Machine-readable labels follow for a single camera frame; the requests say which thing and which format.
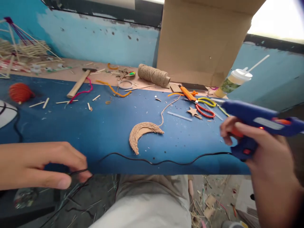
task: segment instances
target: blue painted wall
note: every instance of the blue painted wall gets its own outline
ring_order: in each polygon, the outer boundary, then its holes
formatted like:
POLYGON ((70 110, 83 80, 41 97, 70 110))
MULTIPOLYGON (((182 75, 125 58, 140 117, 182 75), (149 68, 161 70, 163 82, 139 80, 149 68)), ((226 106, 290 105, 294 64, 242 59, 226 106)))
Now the blue painted wall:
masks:
MULTIPOLYGON (((0 18, 5 16, 34 38, 45 40, 61 57, 156 66, 159 30, 155 28, 51 11, 39 0, 6 1, 0 8, 0 18)), ((5 32, 0 37, 10 39, 5 32)), ((232 68, 251 67, 267 54, 270 57, 252 71, 252 80, 228 97, 278 111, 304 102, 303 55, 244 43, 232 68)))

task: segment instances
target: blue table surface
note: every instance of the blue table surface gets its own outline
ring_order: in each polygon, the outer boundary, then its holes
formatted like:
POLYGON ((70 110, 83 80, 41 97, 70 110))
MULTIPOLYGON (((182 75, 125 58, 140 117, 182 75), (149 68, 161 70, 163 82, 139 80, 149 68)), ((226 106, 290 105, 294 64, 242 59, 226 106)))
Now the blue table surface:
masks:
MULTIPOLYGON (((139 155, 135 155, 129 145, 132 128, 141 122, 159 125, 162 121, 161 111, 178 96, 168 97, 168 92, 134 90, 125 97, 113 96, 108 86, 93 84, 91 93, 81 94, 79 101, 70 104, 56 104, 67 101, 67 93, 75 82, 41 79, 11 75, 10 80, 0 81, 0 99, 20 109, 18 129, 25 143, 67 141, 87 157, 88 167, 92 173, 102 174, 249 174, 249 169, 239 159, 231 155, 212 155, 199 158, 191 165, 177 165, 169 162, 152 166, 144 161, 131 161, 118 155, 110 155, 101 163, 97 161, 108 153, 118 152, 130 158, 147 159, 153 163, 172 160, 180 163, 193 161, 205 153, 230 152, 220 137, 219 126, 223 122, 215 117, 212 122, 191 117, 186 111, 190 102, 182 99, 169 106, 164 112, 163 135, 148 133, 138 141, 139 155), (9 86, 22 82, 36 94, 35 98, 17 105, 9 95, 9 86), (49 103, 29 108, 30 105, 45 101, 49 103), (93 111, 88 110, 90 103, 93 111), (173 112, 188 118, 184 120, 167 112, 173 112)), ((88 90, 85 83, 79 91, 88 90)), ((219 108, 215 112, 223 119, 226 116, 219 108)), ((0 143, 15 143, 18 136, 13 129, 15 120, 0 129, 0 143)), ((60 170, 62 167, 51 165, 48 169, 60 170)))

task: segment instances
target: blue hot glue gun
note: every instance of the blue hot glue gun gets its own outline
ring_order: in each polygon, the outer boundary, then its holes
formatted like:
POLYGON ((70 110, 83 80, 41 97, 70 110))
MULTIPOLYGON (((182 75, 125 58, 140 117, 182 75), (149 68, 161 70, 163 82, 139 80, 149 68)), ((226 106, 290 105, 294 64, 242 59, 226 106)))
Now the blue hot glue gun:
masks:
MULTIPOLYGON (((295 117, 280 119, 279 113, 271 109, 234 100, 225 101, 222 108, 239 118, 244 124, 264 129, 270 134, 294 136, 304 133, 304 121, 295 117)), ((231 152, 241 161, 245 161, 253 156, 257 146, 254 139, 243 136, 238 145, 231 147, 231 152)))

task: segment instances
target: hand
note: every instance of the hand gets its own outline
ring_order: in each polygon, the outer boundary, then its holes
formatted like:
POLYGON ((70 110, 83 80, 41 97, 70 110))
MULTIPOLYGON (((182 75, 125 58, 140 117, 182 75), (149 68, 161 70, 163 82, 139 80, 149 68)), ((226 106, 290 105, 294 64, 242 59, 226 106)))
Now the hand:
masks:
POLYGON ((221 136, 232 145, 233 127, 253 138, 258 147, 246 164, 251 171, 252 185, 261 227, 291 227, 304 191, 294 174, 294 161, 286 139, 245 125, 236 117, 228 117, 221 125, 221 136))
MULTIPOLYGON (((67 189, 71 177, 64 173, 44 171, 49 163, 64 164, 72 172, 87 168, 86 157, 68 142, 15 143, 0 145, 0 190, 24 187, 67 189)), ((92 174, 79 174, 85 182, 92 174)))

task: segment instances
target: cardboard flap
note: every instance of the cardboard flap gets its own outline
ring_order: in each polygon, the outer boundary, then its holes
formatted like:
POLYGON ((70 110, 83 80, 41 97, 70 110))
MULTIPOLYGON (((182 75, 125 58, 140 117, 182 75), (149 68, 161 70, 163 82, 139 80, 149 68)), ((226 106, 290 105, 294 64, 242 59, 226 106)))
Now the cardboard flap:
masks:
POLYGON ((234 63, 252 16, 201 5, 211 0, 189 1, 165 0, 157 68, 168 72, 171 81, 219 86, 234 63))
POLYGON ((233 12, 246 13, 253 16, 264 4, 265 0, 183 0, 188 3, 211 6, 233 12))

